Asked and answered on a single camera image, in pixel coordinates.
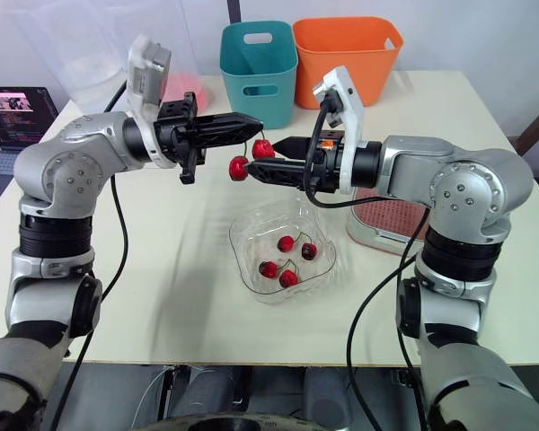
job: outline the white table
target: white table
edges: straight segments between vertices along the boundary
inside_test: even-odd
[[[205,113],[229,111],[222,79],[205,77]],[[46,137],[80,115],[68,103]],[[272,142],[311,134],[316,111],[295,108]],[[381,100],[366,109],[365,137],[438,136],[469,150],[510,148],[490,113],[458,72],[393,72]],[[348,210],[324,210],[340,254],[335,286],[303,300],[257,303],[239,277],[228,241],[234,218],[271,200],[299,196],[294,189],[253,179],[231,182],[228,161],[242,151],[208,151],[197,182],[182,186],[179,169],[121,173],[118,189],[130,236],[124,273],[104,302],[86,361],[139,364],[224,363],[341,365],[356,309],[398,263],[394,255],[358,245],[346,234]],[[18,244],[21,192],[13,182],[0,199],[0,337],[10,252]],[[342,200],[346,196],[337,196]],[[94,216],[96,276],[111,279],[121,255],[121,234],[110,187]],[[481,343],[511,364],[539,364],[539,189],[512,215],[513,230],[496,265]],[[394,284],[367,308],[354,342],[356,365],[403,365],[395,336]],[[407,339],[413,362],[414,343]],[[72,346],[74,359],[82,340]]]

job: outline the cherry stem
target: cherry stem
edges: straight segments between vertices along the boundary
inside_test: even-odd
[[[295,272],[296,275],[297,275],[297,273],[299,272],[299,269],[297,268],[296,263],[295,263],[292,259],[286,260],[286,263],[284,263],[281,267],[279,267],[279,268],[278,268],[278,271],[282,270],[283,268],[285,268],[285,267],[286,267],[287,265],[289,265],[290,263],[294,266],[294,272]]]
[[[297,242],[297,240],[299,240],[299,239],[302,237],[302,235],[305,235],[307,238],[309,238],[309,242],[310,242],[311,244],[314,243],[314,241],[312,240],[312,237],[309,236],[309,235],[308,235],[307,233],[305,233],[304,231],[300,231],[300,232],[299,232],[299,235],[297,236],[297,238],[294,239],[294,242]]]

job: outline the orange label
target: orange label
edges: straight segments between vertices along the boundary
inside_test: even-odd
[[[323,150],[327,150],[327,151],[331,151],[333,150],[333,147],[335,146],[335,142],[333,142],[332,140],[330,139],[324,139],[322,142],[321,142],[321,148]]]

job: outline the laptop keyboard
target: laptop keyboard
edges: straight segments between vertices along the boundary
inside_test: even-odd
[[[14,175],[14,162],[18,152],[2,151],[0,152],[0,173],[3,175]]]

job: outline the basket handle hole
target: basket handle hole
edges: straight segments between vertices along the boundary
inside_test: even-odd
[[[243,35],[243,42],[247,45],[257,45],[260,43],[271,43],[273,36],[271,33],[249,33]]]
[[[278,94],[277,85],[255,85],[243,88],[246,96],[274,96]]]

